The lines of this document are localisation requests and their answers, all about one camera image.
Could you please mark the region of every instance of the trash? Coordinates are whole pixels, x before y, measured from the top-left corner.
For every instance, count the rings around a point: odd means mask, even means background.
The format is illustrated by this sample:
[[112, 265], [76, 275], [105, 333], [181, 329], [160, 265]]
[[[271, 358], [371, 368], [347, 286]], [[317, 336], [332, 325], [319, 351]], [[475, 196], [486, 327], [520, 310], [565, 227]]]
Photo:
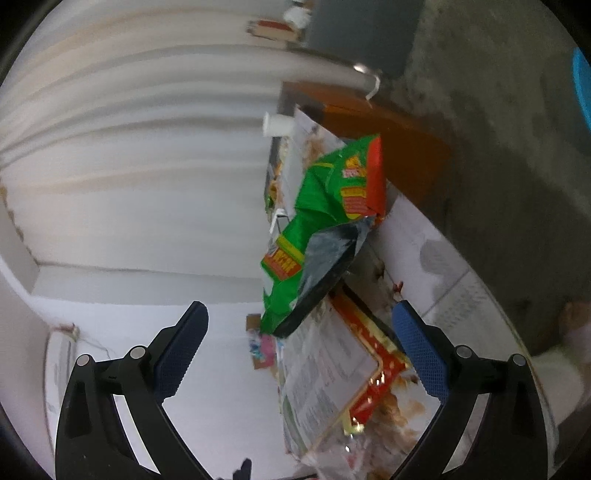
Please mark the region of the trash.
[[275, 365], [275, 339], [271, 335], [261, 333], [261, 316], [246, 316], [246, 332], [250, 347], [252, 366], [255, 370], [270, 368]]
[[246, 31], [254, 37], [268, 38], [278, 41], [297, 41], [298, 32], [285, 22], [276, 20], [255, 20], [248, 23]]
[[405, 356], [340, 290], [282, 341], [277, 357], [285, 438], [299, 459], [334, 427], [362, 432], [359, 420], [406, 368]]
[[262, 120], [262, 136], [290, 137], [296, 125], [295, 122], [292, 116], [279, 115], [278, 113], [272, 115], [266, 112]]
[[306, 7], [293, 6], [283, 13], [283, 20], [285, 20], [294, 30], [302, 31], [309, 24], [311, 20], [311, 11]]
[[363, 433], [333, 428], [306, 462], [322, 480], [389, 480], [427, 430], [440, 406], [413, 368], [400, 373]]
[[321, 157], [346, 146], [339, 137], [312, 120], [299, 109], [294, 113], [295, 128], [289, 140], [282, 138], [279, 145], [275, 179], [281, 192], [282, 207], [290, 218], [295, 217], [295, 199], [300, 191], [306, 170]]
[[369, 229], [384, 217], [385, 203], [379, 137], [362, 138], [307, 169], [297, 214], [261, 261], [262, 332], [285, 337], [297, 328], [344, 274]]

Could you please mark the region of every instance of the blue object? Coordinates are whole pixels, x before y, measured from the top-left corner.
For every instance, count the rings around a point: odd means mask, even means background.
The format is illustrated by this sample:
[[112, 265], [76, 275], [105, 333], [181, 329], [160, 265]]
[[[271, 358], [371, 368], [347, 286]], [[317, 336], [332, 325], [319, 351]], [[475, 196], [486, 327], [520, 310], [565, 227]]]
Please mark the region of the blue object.
[[179, 321], [174, 336], [154, 366], [154, 396], [160, 401], [178, 390], [209, 325], [205, 305], [194, 302]]
[[414, 316], [418, 314], [410, 304], [398, 303], [392, 309], [392, 328], [427, 393], [443, 404], [449, 396], [447, 365], [427, 339], [424, 324], [419, 325]]
[[580, 48], [574, 49], [573, 80], [579, 106], [591, 131], [591, 66]]

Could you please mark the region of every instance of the white paper cup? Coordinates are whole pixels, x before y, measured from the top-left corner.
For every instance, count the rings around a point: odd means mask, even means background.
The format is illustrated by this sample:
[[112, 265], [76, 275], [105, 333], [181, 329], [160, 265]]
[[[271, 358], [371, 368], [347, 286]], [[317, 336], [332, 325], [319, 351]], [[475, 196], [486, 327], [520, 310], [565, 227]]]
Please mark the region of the white paper cup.
[[265, 113], [262, 121], [263, 137], [290, 137], [296, 121], [292, 116]]

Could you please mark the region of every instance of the white cloth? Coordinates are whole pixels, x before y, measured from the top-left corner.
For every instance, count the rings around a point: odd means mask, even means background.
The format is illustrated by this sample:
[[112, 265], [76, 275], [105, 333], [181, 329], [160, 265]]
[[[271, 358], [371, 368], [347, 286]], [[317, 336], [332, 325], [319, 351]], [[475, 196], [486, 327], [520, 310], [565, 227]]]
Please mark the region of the white cloth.
[[48, 16], [0, 89], [0, 179], [40, 264], [259, 277], [281, 81], [366, 79], [273, 48], [250, 19], [179, 0]]

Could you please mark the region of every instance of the paper sheet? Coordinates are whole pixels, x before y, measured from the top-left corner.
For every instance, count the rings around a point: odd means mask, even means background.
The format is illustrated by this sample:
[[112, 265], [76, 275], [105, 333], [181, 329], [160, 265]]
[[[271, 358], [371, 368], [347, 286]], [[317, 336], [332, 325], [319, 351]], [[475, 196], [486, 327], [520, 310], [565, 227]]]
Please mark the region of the paper sheet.
[[404, 196], [399, 196], [370, 243], [394, 283], [419, 315], [427, 313], [469, 270], [467, 262]]
[[278, 355], [289, 449], [301, 458], [334, 425], [378, 363], [323, 300]]
[[402, 296], [454, 345], [507, 360], [523, 352], [504, 312], [453, 245], [406, 197], [400, 196], [370, 240]]

